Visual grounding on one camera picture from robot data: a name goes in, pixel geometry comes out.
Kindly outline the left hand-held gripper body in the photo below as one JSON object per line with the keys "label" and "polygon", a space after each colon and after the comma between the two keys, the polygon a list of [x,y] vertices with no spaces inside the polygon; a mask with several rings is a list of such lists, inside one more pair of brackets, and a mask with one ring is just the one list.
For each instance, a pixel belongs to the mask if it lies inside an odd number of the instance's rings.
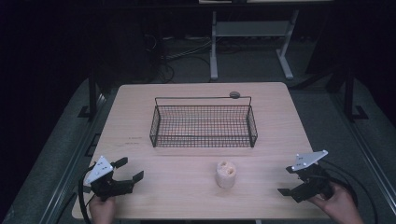
{"label": "left hand-held gripper body", "polygon": [[89,171],[89,175],[83,178],[83,183],[89,185],[102,201],[106,201],[110,197],[132,193],[134,181],[132,179],[115,180],[113,175],[116,169],[118,168],[113,168],[111,162],[104,156],[100,156]]}

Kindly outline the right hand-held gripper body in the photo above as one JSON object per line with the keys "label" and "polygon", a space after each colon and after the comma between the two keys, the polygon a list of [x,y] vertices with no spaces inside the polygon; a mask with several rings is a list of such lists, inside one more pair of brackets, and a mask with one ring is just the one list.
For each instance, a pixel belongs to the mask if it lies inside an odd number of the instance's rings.
{"label": "right hand-held gripper body", "polygon": [[303,184],[291,191],[291,197],[297,203],[317,194],[323,194],[326,199],[332,197],[330,176],[318,165],[318,161],[327,155],[327,150],[296,155],[295,163],[292,166],[298,170],[297,175],[303,181]]}

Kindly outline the black wire basket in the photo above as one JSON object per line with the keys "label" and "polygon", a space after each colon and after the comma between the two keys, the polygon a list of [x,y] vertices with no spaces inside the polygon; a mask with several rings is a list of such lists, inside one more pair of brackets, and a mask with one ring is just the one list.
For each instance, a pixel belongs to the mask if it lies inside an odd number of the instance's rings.
{"label": "black wire basket", "polygon": [[157,97],[149,138],[154,147],[254,147],[251,98]]}

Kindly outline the person's left hand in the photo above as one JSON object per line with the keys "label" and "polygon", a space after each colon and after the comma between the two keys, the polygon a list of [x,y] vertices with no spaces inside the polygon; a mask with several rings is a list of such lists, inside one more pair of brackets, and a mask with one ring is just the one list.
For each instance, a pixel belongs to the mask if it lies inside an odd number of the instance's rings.
{"label": "person's left hand", "polygon": [[112,224],[116,214],[116,198],[110,197],[103,202],[94,196],[89,203],[89,209],[94,224]]}

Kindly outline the person's right hand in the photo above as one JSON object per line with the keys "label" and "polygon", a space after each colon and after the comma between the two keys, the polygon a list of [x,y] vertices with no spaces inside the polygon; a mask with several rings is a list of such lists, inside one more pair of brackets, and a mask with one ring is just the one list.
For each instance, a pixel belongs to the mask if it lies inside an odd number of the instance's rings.
{"label": "person's right hand", "polygon": [[314,196],[308,201],[321,209],[337,224],[364,224],[350,192],[336,183],[331,183],[331,186],[333,196],[330,199]]}

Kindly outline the aluminium rail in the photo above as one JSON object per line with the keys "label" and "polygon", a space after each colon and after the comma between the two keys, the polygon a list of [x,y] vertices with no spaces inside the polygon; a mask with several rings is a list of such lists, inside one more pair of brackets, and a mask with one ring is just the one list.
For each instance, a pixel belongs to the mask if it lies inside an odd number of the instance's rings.
{"label": "aluminium rail", "polygon": [[358,103],[352,106],[354,119],[347,117],[341,96],[331,99],[358,145],[389,217],[396,220],[396,128],[370,95],[357,98]]}
{"label": "aluminium rail", "polygon": [[56,223],[80,177],[79,166],[94,133],[99,130],[96,117],[90,117],[90,103],[90,97],[73,96],[47,143],[46,172],[54,177],[47,181],[52,192],[39,224]]}

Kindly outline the black metal post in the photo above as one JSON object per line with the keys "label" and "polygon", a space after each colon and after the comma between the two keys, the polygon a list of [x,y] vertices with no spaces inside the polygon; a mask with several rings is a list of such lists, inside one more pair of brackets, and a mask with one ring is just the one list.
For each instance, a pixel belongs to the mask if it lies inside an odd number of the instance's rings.
{"label": "black metal post", "polygon": [[355,105],[354,99],[354,74],[350,68],[345,75],[344,114],[350,122],[357,119],[368,119],[368,115],[360,105]]}
{"label": "black metal post", "polygon": [[93,71],[90,72],[88,77],[89,86],[89,104],[84,105],[79,113],[79,118],[86,118],[93,120],[97,112],[97,89],[96,89],[96,78]]}

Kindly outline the white metal desk frame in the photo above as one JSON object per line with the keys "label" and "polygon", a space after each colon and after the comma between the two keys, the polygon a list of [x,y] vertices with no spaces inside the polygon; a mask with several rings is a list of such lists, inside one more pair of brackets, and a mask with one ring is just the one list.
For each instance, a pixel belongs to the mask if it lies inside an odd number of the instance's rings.
{"label": "white metal desk frame", "polygon": [[276,56],[286,79],[293,79],[286,53],[299,15],[294,10],[288,21],[219,21],[218,13],[212,12],[211,22],[211,50],[209,53],[210,78],[217,80],[218,60],[217,41],[221,37],[283,37],[284,42],[276,50]]}

